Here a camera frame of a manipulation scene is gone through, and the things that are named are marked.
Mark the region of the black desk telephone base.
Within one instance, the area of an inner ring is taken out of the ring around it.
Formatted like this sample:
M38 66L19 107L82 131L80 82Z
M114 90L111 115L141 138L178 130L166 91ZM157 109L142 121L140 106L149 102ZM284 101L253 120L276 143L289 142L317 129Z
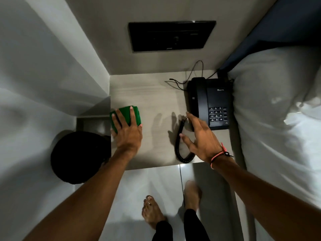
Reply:
M223 130L229 128L230 92L223 79L206 79L209 107L209 128Z

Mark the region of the dark blue headboard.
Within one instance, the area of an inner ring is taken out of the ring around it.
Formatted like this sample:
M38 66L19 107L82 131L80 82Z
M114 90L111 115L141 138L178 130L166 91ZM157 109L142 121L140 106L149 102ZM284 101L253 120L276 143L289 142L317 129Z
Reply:
M249 54L297 45L321 47L321 0L277 0L221 65L218 75Z

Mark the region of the person's right black trouser leg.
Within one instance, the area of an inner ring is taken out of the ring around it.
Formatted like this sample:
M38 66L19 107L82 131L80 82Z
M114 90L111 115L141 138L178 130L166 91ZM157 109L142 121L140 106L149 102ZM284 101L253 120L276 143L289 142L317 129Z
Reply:
M186 241L210 241L203 224L193 209L187 209L184 213L184 232Z

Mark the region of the person's left foot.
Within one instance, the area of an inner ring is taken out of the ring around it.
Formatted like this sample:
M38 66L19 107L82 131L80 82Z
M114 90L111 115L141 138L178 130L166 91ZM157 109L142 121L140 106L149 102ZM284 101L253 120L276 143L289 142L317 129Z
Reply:
M156 226L159 222L167 221L157 202L151 195L147 195L146 199L143 201L142 217L154 230L156 230Z

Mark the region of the person's foot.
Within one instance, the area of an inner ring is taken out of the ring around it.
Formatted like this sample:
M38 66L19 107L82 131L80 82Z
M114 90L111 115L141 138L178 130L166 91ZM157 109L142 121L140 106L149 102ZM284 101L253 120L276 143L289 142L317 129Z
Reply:
M154 230L156 230L156 226L159 222L167 221L157 202L151 195L147 195L146 199L143 201L142 217Z
M185 209L191 209L195 212L199 209L202 191L195 181L188 180L184 189Z

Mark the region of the green cleaning cloth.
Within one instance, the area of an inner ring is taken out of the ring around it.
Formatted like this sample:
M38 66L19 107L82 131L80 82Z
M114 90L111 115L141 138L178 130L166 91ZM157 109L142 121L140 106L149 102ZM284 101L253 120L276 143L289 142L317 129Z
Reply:
M132 107L133 107L133 110L134 110L134 113L135 113L136 123L139 126L139 125L142 124L142 122L141 122L141 117L140 117L140 113L139 113L138 107L137 106L132 106ZM119 110L122 113L123 117L125 118L127 124L130 126L131 125L130 106L119 108ZM110 117L112 118L113 114L115 114L116 119L118 120L118 123L121 125L121 122L119 121L119 118L118 118L118 116L117 116L115 111L110 112ZM115 125L114 125L113 120L111 120L111 127L114 130L114 132L117 134L118 131L117 131L117 128L115 127Z

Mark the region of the black wall switch panel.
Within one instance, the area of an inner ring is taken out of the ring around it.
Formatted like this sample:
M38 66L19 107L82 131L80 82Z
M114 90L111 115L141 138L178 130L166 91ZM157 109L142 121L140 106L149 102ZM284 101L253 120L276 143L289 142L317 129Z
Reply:
M202 49L216 21L130 22L133 52Z

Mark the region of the person's right hand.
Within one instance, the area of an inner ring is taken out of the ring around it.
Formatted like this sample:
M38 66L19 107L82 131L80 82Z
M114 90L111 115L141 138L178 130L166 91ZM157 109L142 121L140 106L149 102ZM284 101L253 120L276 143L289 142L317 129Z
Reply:
M190 152L210 164L212 158L223 151L222 145L205 121L189 112L186 112L186 115L192 123L195 133L196 151Z

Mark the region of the person's right foot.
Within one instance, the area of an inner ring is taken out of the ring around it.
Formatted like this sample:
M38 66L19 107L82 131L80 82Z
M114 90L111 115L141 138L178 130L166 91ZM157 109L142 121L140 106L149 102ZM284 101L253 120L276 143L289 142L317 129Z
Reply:
M195 181L188 180L184 189L185 209L191 209L195 212L199 209L202 191Z

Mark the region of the person's left forearm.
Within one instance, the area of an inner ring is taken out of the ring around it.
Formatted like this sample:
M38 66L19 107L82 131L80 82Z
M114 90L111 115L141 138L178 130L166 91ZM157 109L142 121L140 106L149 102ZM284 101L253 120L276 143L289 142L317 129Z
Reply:
M118 148L90 180L51 211L23 241L98 241L118 186L138 148Z

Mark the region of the person's right forearm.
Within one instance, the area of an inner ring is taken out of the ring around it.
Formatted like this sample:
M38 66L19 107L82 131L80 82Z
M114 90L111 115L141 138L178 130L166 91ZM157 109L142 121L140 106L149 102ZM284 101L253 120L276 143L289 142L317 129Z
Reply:
M242 169L225 155L209 158L275 241L321 241L321 210Z

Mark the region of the black telephone handset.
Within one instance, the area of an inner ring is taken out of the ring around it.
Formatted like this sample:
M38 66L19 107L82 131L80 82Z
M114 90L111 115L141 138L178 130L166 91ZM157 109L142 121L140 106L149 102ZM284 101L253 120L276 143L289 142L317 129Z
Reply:
M187 83L189 112L209 126L207 86L204 77L194 77Z

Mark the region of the person's left black trouser leg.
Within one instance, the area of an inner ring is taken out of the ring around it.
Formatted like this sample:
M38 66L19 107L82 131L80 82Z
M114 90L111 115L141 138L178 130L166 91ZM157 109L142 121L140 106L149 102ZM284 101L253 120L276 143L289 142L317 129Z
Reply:
M166 220L158 222L155 230L152 241L173 241L173 229Z

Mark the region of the person's black trouser leg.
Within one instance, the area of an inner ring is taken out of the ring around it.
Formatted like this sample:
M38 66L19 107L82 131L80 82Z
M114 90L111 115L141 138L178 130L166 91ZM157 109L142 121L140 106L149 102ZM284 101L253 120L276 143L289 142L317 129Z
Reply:
M173 229L166 220L158 222L155 230L152 241L173 241Z
M193 209L187 209L184 213L184 232L186 241L210 241L203 224Z

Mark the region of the person's left hand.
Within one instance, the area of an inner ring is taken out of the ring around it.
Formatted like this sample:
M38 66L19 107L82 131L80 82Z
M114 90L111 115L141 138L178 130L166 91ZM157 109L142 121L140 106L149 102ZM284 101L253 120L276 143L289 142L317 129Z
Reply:
M133 158L141 147L142 135L139 134L138 125L136 123L135 113L132 106L130 106L130 117L131 125L128 128L122 129L121 125L116 119L115 114L112 115L112 120L118 131L117 134L114 132L114 130L111 131L117 147L114 152L114 156L125 155L129 158Z

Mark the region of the black round waste bin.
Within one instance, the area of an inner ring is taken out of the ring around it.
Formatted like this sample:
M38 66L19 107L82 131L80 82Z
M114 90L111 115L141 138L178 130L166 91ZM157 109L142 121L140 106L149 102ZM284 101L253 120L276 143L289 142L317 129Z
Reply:
M88 181L110 157L110 136L76 131L56 143L50 164L60 180L75 185Z

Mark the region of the white bed duvet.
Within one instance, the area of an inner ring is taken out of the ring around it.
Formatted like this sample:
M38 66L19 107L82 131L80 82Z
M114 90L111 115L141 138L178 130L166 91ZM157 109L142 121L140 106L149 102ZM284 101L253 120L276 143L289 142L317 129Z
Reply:
M321 48L256 52L228 76L247 170L321 209Z

